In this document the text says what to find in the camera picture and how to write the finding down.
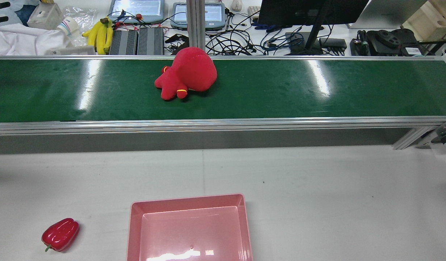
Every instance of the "plastic tray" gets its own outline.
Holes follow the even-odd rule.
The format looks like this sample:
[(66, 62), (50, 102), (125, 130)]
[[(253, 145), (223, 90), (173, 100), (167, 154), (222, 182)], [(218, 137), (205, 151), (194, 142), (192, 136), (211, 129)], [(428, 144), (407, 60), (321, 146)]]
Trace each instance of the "plastic tray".
[(244, 196), (135, 202), (127, 261), (252, 261)]

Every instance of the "paper cup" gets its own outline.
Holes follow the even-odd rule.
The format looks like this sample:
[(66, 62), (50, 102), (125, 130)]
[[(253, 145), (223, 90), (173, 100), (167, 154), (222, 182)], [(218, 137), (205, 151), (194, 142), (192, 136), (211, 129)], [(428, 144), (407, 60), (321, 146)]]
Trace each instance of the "paper cup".
[(62, 22), (57, 26), (57, 29), (64, 32), (66, 35), (71, 34), (73, 31), (77, 30), (79, 28), (78, 23), (75, 21), (75, 19), (66, 16)]

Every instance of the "plastic bag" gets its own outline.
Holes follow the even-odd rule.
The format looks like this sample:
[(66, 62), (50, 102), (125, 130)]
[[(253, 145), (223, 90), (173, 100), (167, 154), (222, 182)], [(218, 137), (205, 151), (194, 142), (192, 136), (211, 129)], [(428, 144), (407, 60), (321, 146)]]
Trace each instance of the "plastic bag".
[(84, 33), (94, 26), (95, 9), (81, 9), (67, 6), (63, 11), (64, 16), (73, 18), (79, 25), (79, 30)]
[(78, 30), (68, 35), (70, 41), (74, 46), (85, 46), (87, 44), (87, 39), (82, 36), (82, 33), (94, 26), (96, 10), (67, 6), (64, 8), (63, 14), (64, 16), (73, 18), (79, 26)]

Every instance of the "red plush toy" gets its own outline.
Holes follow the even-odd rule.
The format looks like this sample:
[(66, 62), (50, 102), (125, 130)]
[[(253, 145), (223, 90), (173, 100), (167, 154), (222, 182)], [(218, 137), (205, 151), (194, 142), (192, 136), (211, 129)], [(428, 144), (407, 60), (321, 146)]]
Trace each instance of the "red plush toy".
[(188, 89), (207, 91), (216, 80), (216, 68), (205, 51), (184, 48), (176, 54), (172, 66), (165, 66), (162, 75), (155, 80), (155, 87), (162, 89), (162, 99), (175, 96), (183, 99)]

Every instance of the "banana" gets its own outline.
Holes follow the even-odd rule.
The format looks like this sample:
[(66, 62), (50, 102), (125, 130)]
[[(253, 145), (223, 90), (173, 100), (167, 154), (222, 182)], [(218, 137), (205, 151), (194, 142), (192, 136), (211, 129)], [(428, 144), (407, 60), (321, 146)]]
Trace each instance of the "banana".
[(109, 52), (110, 45), (112, 44), (112, 37), (113, 37), (113, 28), (112, 28), (112, 26), (113, 26), (112, 20), (109, 19), (108, 20), (108, 25), (107, 25), (107, 39), (106, 39), (106, 43), (105, 43), (105, 46), (104, 46), (104, 51), (106, 53)]
[(83, 37), (88, 37), (88, 36), (89, 36), (89, 33), (91, 32), (91, 30), (92, 30), (92, 28), (89, 29), (89, 30), (87, 30), (86, 32), (84, 32), (84, 33), (82, 34), (82, 36), (83, 36)]
[(97, 54), (106, 54), (104, 51), (104, 46), (107, 39), (107, 25), (102, 25), (97, 32), (96, 37), (96, 50)]
[(89, 32), (89, 36), (87, 38), (87, 45), (89, 46), (95, 46), (96, 37), (99, 29), (102, 27), (102, 23), (99, 21), (97, 22)]

